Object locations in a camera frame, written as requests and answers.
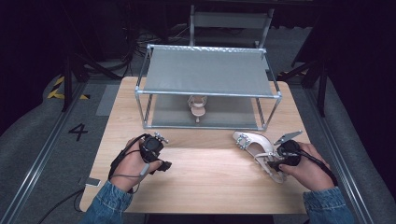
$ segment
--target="finger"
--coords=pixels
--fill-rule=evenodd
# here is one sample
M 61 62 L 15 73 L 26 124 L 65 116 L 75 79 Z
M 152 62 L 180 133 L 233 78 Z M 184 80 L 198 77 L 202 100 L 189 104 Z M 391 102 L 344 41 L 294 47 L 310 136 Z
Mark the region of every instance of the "finger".
M 295 174 L 296 166 L 280 164 L 279 169 L 288 175 L 293 175 L 293 174 Z
M 151 172 L 157 170 L 158 168 L 160 168 L 160 166 L 162 164 L 163 164 L 163 161 L 152 161 L 149 164 L 148 173 L 151 173 Z
M 303 150 L 311 155 L 318 154 L 317 149 L 312 144 L 307 144 L 307 143 L 302 143 L 302 142 L 297 142 L 297 144 L 300 146 L 301 150 Z
M 133 145 L 131 145 L 134 140 L 135 138 L 130 139 L 126 146 L 133 149 L 139 149 L 140 144 L 143 143 L 143 139 L 139 139 L 139 141 L 136 141 Z

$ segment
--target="person's right hand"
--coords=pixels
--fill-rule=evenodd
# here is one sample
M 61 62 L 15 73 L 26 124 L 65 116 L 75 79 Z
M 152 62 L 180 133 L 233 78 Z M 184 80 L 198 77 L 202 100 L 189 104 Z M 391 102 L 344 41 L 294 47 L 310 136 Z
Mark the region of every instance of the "person's right hand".
M 323 163 L 330 168 L 329 164 L 323 160 L 312 144 L 298 144 L 300 145 L 300 149 L 318 160 L 323 161 Z M 279 168 L 286 174 L 294 176 L 303 186 L 310 190 L 316 191 L 334 188 L 332 179 L 324 173 L 318 165 L 310 161 L 307 157 L 302 156 L 301 161 L 297 166 L 281 164 L 279 165 Z

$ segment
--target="yellow tape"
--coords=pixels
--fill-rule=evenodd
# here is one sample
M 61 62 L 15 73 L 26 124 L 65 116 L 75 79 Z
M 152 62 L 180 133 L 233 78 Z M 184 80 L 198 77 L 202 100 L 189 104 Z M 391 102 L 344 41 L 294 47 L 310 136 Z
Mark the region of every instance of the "yellow tape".
M 55 84 L 52 87 L 52 90 L 49 93 L 49 98 L 56 98 L 56 99 L 64 99 L 64 94 L 62 93 L 57 93 L 59 90 L 59 87 L 61 87 L 62 83 L 64 82 L 64 76 L 61 75 L 55 82 Z M 89 100 L 91 96 L 89 94 L 82 94 L 79 99 L 80 100 Z

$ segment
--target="strappy sandal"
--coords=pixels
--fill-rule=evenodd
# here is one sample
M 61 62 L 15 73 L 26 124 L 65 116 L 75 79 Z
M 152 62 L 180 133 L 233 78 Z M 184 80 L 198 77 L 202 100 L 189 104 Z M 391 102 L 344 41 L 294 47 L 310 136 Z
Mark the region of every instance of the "strappy sandal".
M 191 113 L 195 116 L 195 122 L 199 123 L 199 118 L 205 114 L 205 104 L 207 97 L 200 95 L 190 96 L 187 103 L 189 104 Z
M 283 183 L 286 180 L 286 176 L 283 172 L 277 172 L 274 175 L 271 172 L 271 167 L 268 165 L 268 161 L 274 161 L 276 154 L 271 142 L 262 135 L 256 133 L 242 133 L 234 132 L 233 139 L 236 144 L 243 150 L 246 150 L 254 160 L 262 167 L 262 169 L 269 175 L 276 183 Z

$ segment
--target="number 4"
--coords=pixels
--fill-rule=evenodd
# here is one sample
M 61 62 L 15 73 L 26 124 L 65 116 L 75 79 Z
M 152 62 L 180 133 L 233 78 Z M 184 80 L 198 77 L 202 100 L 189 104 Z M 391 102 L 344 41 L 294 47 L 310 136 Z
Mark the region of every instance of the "number 4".
M 80 123 L 76 128 L 72 129 L 69 131 L 69 133 L 78 133 L 77 141 L 79 141 L 79 138 L 83 133 L 87 133 L 88 131 L 84 131 L 85 125 L 83 123 Z

